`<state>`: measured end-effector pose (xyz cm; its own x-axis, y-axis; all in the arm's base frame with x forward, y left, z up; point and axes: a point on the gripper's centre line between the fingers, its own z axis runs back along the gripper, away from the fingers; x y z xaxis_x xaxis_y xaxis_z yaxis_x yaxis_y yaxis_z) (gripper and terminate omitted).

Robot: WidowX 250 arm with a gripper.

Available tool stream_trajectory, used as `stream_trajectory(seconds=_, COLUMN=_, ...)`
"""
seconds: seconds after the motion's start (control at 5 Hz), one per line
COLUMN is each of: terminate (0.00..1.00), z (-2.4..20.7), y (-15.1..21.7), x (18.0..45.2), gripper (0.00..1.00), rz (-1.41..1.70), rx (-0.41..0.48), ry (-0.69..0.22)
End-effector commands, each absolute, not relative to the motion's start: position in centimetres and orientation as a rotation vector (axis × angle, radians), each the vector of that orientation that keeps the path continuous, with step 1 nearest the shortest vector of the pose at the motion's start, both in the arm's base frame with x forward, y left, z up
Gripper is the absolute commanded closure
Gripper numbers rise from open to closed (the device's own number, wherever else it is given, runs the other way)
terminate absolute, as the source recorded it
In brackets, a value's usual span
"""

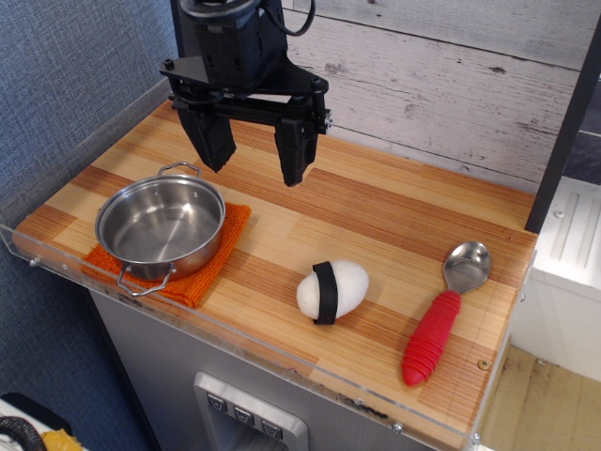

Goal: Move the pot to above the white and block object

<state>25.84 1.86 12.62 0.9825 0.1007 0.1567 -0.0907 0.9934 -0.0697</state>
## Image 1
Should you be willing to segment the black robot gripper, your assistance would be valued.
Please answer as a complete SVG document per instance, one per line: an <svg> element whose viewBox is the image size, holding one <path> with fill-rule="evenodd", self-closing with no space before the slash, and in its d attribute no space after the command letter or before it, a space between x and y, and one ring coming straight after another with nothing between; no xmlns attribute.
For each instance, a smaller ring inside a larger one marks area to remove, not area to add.
<svg viewBox="0 0 601 451"><path fill-rule="evenodd" d="M328 82L294 65L287 40L311 26L285 25L279 1L179 1L186 56L165 59L161 74L169 80L181 125L202 162L219 172L236 151L229 117L277 124L288 112L275 96L287 96L299 119L283 118L275 142L284 183L302 182L316 157L317 137L331 126L325 106Z"/></svg>

